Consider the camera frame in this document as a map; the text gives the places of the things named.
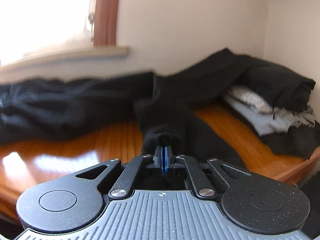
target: glossy wooden surface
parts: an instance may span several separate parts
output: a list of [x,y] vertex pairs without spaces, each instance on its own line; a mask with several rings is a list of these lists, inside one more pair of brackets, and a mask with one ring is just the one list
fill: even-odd
[[[317,158],[304,161],[274,155],[222,106],[207,106],[196,113],[241,155],[250,171],[293,183],[312,168]],[[139,127],[135,121],[130,121],[110,125],[72,141],[30,140],[0,146],[0,211],[16,218],[17,198],[29,187],[111,158],[126,163],[140,154],[141,145]]]

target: metal screw head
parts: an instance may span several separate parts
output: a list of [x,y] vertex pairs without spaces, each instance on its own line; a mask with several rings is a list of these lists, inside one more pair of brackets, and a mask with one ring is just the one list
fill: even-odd
[[214,190],[210,189],[210,188],[203,188],[201,190],[199,190],[199,194],[203,197],[211,197],[214,195]]
[[111,196],[113,197],[123,197],[127,194],[127,192],[124,189],[114,189],[113,191],[111,191]]

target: ribbed gray surface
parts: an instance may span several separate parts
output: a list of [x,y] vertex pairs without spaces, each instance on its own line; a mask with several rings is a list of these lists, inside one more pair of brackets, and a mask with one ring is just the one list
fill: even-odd
[[160,193],[136,190],[129,199],[112,201],[97,221],[77,232],[49,236],[26,230],[19,240],[309,240],[300,231],[278,236],[248,232],[226,219],[216,203],[199,200],[190,191]]

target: window sill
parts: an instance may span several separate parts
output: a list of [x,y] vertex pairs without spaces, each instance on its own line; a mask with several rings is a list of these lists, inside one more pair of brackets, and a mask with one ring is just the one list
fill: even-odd
[[60,60],[80,59],[88,57],[125,57],[128,55],[129,47],[123,46],[82,46],[79,48],[53,50],[25,56],[22,59],[0,66],[3,70],[12,70],[30,65],[48,64]]

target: white wall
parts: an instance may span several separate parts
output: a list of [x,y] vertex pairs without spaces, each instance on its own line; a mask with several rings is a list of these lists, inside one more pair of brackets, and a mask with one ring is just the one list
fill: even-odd
[[131,54],[0,71],[0,82],[33,76],[106,77],[154,69],[177,72],[224,47],[262,57],[267,0],[120,0],[117,42]]
[[317,84],[310,104],[320,120],[320,0],[268,0],[264,58]]

